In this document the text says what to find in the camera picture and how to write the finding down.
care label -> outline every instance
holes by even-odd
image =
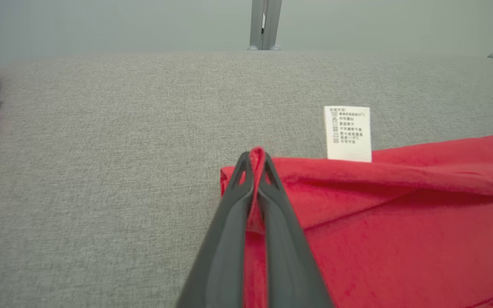
[[[370,108],[325,106],[324,119],[329,159],[372,162]]]

metal leg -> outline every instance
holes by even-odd
[[[248,50],[280,50],[275,46],[282,0],[252,0]]]

red fabric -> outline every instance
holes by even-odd
[[[493,136],[273,162],[336,305],[493,306]],[[245,306],[266,307],[256,204],[245,242]]]

gray wall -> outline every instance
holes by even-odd
[[[306,3],[282,0],[276,44],[283,50],[493,53],[493,0]]]
[[[0,0],[0,66],[79,54],[244,50],[251,0]],[[493,0],[283,0],[284,50],[487,56]]]

gray cushion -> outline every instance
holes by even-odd
[[[0,70],[0,306],[172,306],[253,146],[324,157],[324,105],[375,150],[493,134],[493,59],[244,52]]]

